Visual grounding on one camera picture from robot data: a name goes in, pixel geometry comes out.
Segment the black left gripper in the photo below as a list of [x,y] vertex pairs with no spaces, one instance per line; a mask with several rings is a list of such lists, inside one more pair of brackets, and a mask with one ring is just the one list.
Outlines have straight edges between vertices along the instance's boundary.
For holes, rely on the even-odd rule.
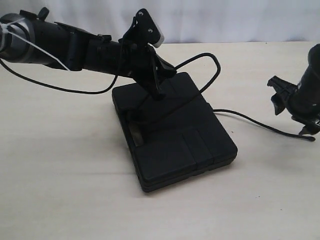
[[142,47],[133,43],[118,44],[117,75],[131,78],[140,85],[149,85],[151,97],[155,101],[163,100],[166,95],[160,84],[175,76],[175,67],[161,58],[149,44]]

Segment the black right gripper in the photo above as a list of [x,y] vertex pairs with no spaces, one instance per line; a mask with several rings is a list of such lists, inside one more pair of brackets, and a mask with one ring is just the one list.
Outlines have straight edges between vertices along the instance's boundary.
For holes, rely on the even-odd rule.
[[295,85],[273,76],[268,80],[267,86],[274,88],[276,92],[271,97],[276,116],[286,110],[297,122],[305,125],[320,124],[319,82],[300,82]]

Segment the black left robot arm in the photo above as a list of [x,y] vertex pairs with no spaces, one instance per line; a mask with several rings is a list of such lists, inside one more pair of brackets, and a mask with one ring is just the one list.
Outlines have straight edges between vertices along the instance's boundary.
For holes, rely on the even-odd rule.
[[161,83],[176,74],[173,65],[156,53],[164,36],[142,8],[118,41],[61,22],[47,22],[49,10],[21,10],[1,17],[0,61],[38,64],[77,72],[88,70],[133,79],[155,100],[164,94]]

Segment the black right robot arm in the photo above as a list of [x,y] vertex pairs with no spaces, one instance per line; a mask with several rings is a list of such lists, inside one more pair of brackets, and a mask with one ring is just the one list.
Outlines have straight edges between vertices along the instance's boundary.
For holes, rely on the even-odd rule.
[[300,81],[293,84],[278,76],[267,86],[275,90],[271,97],[275,115],[287,110],[293,119],[307,126],[320,126],[320,45],[314,45],[307,55],[308,66]]

